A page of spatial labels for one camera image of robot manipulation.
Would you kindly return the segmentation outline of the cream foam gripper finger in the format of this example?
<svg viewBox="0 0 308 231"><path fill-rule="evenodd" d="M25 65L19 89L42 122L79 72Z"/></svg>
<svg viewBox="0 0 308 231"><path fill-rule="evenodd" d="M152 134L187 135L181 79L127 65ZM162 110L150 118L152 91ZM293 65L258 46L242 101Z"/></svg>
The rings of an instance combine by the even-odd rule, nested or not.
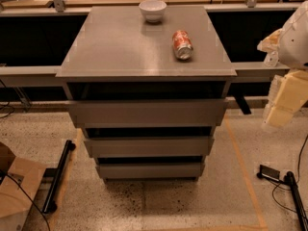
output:
<svg viewBox="0 0 308 231"><path fill-rule="evenodd" d="M285 76L275 75L269 87L268 101L265 127L283 127L308 101L308 72L291 70Z"/></svg>

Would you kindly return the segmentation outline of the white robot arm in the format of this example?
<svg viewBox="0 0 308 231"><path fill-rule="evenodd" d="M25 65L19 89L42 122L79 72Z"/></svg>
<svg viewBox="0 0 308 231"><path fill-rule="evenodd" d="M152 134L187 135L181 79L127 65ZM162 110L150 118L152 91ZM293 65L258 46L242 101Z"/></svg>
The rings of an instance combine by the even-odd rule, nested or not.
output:
<svg viewBox="0 0 308 231"><path fill-rule="evenodd" d="M303 2L282 28L257 45L266 52L265 66L286 65L290 71L271 81L262 128L274 131L286 125L308 101L308 1Z"/></svg>

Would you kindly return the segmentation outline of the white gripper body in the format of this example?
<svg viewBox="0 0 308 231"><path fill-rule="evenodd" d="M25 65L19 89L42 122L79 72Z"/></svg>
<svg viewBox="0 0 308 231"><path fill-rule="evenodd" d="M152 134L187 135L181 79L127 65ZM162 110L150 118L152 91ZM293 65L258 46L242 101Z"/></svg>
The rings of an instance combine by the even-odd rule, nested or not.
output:
<svg viewBox="0 0 308 231"><path fill-rule="evenodd" d="M291 119L297 111L297 79L275 75L269 88L263 119Z"/></svg>

